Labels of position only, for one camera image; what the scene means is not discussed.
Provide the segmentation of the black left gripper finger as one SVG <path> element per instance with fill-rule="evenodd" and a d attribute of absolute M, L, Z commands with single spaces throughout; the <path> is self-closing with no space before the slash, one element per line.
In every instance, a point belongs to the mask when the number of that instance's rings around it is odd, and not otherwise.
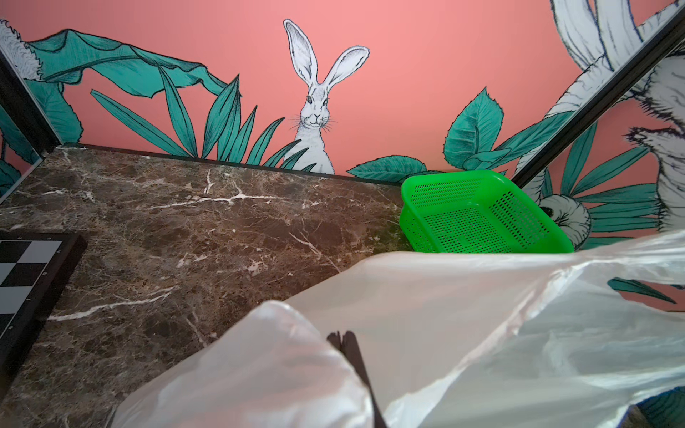
<path fill-rule="evenodd" d="M 352 365 L 362 383 L 364 383 L 369 390 L 374 410 L 374 427 L 387 428 L 383 415 L 378 408 L 356 335 L 352 331 L 348 331 L 344 335 L 340 332 L 332 332 L 326 337 L 326 340 L 344 355 L 344 358 Z"/>

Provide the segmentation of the white plastic bag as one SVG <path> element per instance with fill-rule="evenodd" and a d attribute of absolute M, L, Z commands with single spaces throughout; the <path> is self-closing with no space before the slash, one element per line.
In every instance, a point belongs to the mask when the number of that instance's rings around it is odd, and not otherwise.
<path fill-rule="evenodd" d="M 387 427 L 617 427 L 684 384 L 683 314 L 616 278 L 682 283 L 684 235 L 568 254 L 385 253 L 266 301 L 132 392 L 114 427 L 374 427 L 326 337 L 352 331 Z"/>

